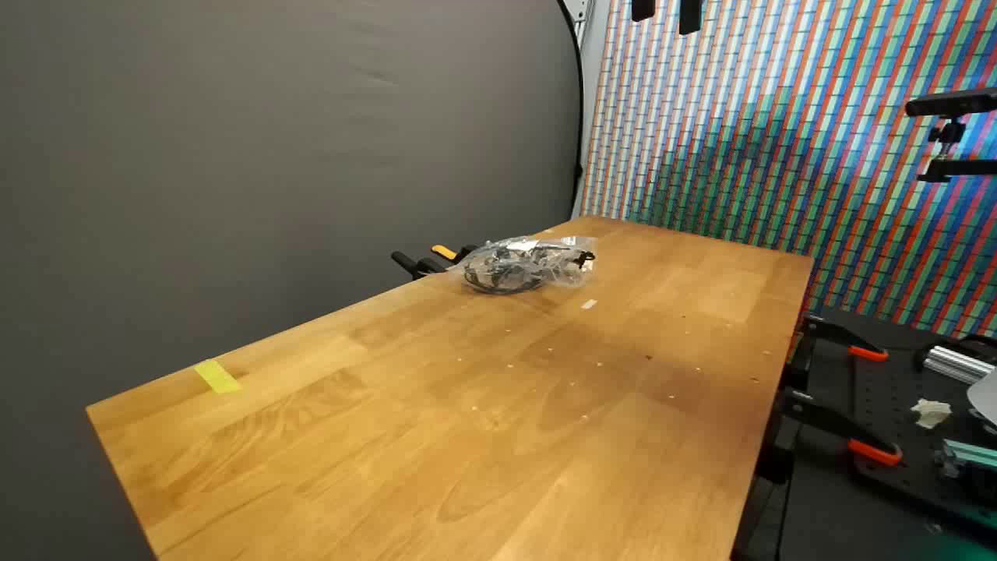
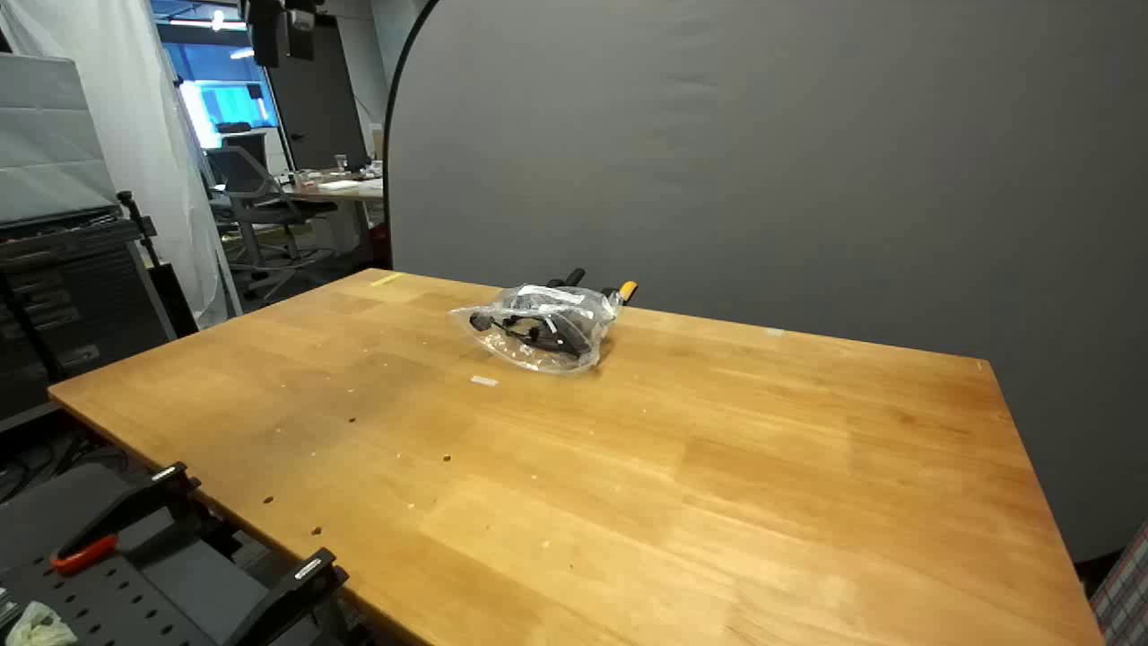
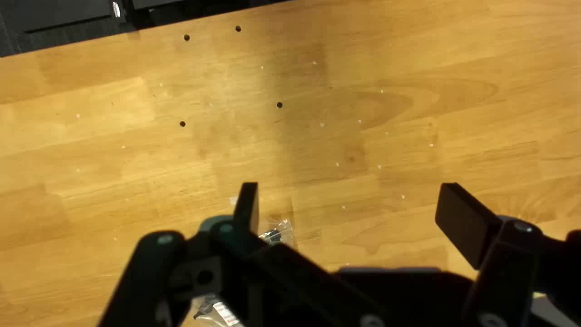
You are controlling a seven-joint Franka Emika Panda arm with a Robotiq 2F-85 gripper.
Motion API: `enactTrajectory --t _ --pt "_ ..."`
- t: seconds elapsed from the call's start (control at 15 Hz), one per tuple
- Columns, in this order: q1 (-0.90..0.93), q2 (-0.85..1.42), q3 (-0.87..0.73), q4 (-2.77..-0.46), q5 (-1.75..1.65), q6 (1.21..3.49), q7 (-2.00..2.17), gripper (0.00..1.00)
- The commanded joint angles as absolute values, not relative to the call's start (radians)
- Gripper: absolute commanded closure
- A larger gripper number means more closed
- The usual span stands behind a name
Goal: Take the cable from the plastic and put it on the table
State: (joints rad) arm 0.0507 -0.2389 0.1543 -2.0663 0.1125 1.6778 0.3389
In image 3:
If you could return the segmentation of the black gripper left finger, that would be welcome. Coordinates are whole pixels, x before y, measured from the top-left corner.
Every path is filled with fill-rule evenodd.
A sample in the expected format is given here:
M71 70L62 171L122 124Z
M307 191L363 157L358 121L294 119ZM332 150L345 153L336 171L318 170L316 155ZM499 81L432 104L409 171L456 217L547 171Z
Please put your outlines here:
M285 244L256 235L258 186L234 211L203 220L191 239L140 239L98 327L180 327L196 299L214 295L243 327L389 327L387 311Z

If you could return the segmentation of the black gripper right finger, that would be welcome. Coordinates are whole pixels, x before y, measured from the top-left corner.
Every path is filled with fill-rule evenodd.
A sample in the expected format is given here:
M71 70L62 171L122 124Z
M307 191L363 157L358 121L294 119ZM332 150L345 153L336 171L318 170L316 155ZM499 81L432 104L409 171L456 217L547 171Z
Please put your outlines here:
M459 184L443 184L436 224L478 271L463 304L469 327L556 327L532 311L541 293L570 322L581 320L581 231L563 240L501 217Z

